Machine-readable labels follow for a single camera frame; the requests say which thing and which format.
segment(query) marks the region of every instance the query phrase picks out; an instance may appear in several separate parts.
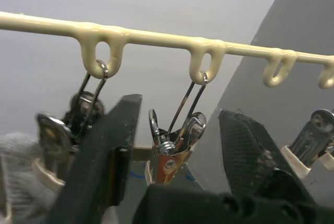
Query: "metal clip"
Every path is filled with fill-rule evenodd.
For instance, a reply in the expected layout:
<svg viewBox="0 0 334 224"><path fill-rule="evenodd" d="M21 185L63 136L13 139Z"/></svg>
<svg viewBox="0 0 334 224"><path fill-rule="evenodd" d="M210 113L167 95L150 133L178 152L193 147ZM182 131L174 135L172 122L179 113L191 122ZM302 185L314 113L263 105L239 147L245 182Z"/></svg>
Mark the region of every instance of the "metal clip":
<svg viewBox="0 0 334 224"><path fill-rule="evenodd" d="M299 178L304 178L312 164L319 159L326 169L334 170L330 143L334 136L334 114L329 110L315 111L291 146L284 146L282 154Z"/></svg>
<svg viewBox="0 0 334 224"><path fill-rule="evenodd" d="M40 146L43 149L43 166L58 179L64 180L70 170L74 155L78 151L82 137L87 129L104 116L104 106L98 96L108 78L106 65L98 60L104 78L94 94L84 91L90 75L87 73L77 94L70 102L70 110L62 120L37 114Z"/></svg>
<svg viewBox="0 0 334 224"><path fill-rule="evenodd" d="M92 94L88 91L84 91L90 78L90 74L87 73L79 91L71 99L70 110L63 118L63 122L76 136L75 141L77 143L80 142L85 131L90 129L98 119L104 116L104 106L98 99L98 96L108 78L108 69L101 60L97 60L97 62L101 65L104 76L96 88L95 93Z"/></svg>
<svg viewBox="0 0 334 224"><path fill-rule="evenodd" d="M180 165L191 156L191 147L201 138L206 128L206 117L200 113L193 113L196 104L203 93L208 78L203 73L204 82L200 88L181 129L172 132L172 128L182 107L188 99L194 83L192 82L184 96L168 131L158 127L158 119L154 109L149 111L149 123L153 138L152 158L150 165L152 179L155 183L169 184Z"/></svg>

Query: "drying rack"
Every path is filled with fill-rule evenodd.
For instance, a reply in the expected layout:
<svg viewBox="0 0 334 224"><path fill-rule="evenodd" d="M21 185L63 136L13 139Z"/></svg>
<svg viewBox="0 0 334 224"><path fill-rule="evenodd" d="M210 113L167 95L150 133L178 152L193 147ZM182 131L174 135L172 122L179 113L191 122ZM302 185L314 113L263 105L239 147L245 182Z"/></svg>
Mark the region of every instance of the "drying rack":
<svg viewBox="0 0 334 224"><path fill-rule="evenodd" d="M90 75L98 79L103 77L103 72L96 62L95 51L96 45L103 41L109 45L111 52L108 63L108 78L114 76L120 69L124 46L132 43L189 50L191 55L189 74L192 81L199 85L203 83L200 67L203 56L206 53L211 55L211 63L206 71L208 82L211 82L216 77L224 55L233 54L267 59L268 64L264 70L263 80L268 87L275 87L281 84L296 61L322 64L324 70L319 75L319 87L327 89L334 85L333 55L302 53L222 40L178 36L116 26L104 26L90 22L74 22L4 12L0 12L0 29L53 34L77 39L81 46L82 61L85 69ZM274 76L280 64L281 67L277 75Z"/></svg>

